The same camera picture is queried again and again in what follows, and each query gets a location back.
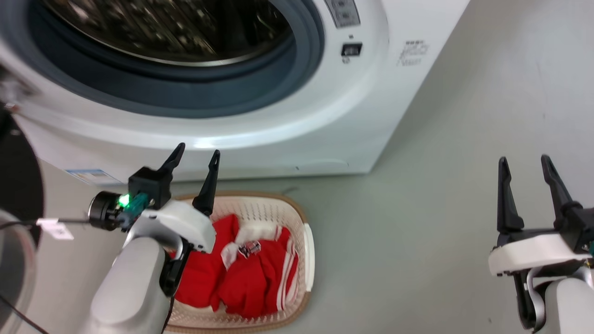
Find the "red clothing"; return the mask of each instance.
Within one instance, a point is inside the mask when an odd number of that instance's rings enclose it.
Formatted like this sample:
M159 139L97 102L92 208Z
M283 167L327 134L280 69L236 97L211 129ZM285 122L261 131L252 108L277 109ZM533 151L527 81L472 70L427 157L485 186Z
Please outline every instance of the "red clothing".
M212 306L219 309L217 287L225 277L225 266L221 259L221 251L228 243L234 242L239 231L237 216L230 215L213 224L217 232L211 254L192 252L186 263L175 299L193 307Z
M279 227L277 235L223 249L228 271L218 295L227 313L254 318L285 310L294 301L299 258L289 230Z

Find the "white robotic arm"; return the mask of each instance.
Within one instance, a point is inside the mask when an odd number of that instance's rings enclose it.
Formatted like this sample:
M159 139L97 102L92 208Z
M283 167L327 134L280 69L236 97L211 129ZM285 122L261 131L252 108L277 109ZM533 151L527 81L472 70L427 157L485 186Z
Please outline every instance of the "white robotic arm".
M212 252L213 210L220 153L216 151L203 188L192 205L171 200L171 172L184 151L180 144L158 171L140 169L129 179L129 194L99 193L89 208L98 228L128 233L91 303L81 334L159 334L192 251ZM175 250L171 258L165 249Z
M594 241L594 210L584 209L571 199L548 156L543 155L541 162L555 207L554 228L524 229L511 193L507 160L501 158L500 236L489 256L489 269L492 275L514 278L518 313L525 329L538 334L589 333L589 319L594 316L589 253ZM535 278L545 279L536 284Z

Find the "washing machine door opening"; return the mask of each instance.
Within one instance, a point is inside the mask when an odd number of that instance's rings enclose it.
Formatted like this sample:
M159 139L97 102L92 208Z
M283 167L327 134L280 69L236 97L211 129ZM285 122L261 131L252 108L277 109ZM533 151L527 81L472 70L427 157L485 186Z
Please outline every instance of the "washing machine door opening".
M299 90L324 49L312 0L1 6L0 33L29 66L86 99L144 115L214 118L266 107Z

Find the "green light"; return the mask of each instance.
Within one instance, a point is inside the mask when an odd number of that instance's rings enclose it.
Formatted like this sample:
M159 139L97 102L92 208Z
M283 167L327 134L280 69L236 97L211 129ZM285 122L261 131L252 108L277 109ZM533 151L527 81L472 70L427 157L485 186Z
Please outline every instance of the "green light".
M130 194L126 194L119 198L118 203L120 206L128 206L130 204Z

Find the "laundry basket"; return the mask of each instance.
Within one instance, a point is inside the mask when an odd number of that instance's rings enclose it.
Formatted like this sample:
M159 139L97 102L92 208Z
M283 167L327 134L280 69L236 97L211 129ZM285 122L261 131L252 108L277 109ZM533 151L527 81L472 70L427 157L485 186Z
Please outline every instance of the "laundry basket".
M191 203L194 196L178 197ZM301 208L291 199L266 193L224 192L217 193L210 219L215 222L235 214L241 232L236 242L243 243L274 235L277 225L286 227L295 242L299 255L297 296L286 310L268 316L244 319L239 315L226 314L221 308L216 313L212 308L194 308L177 300L166 330L176 333L250 333L286 326L303 312L309 302L314 284L315 251L309 223Z

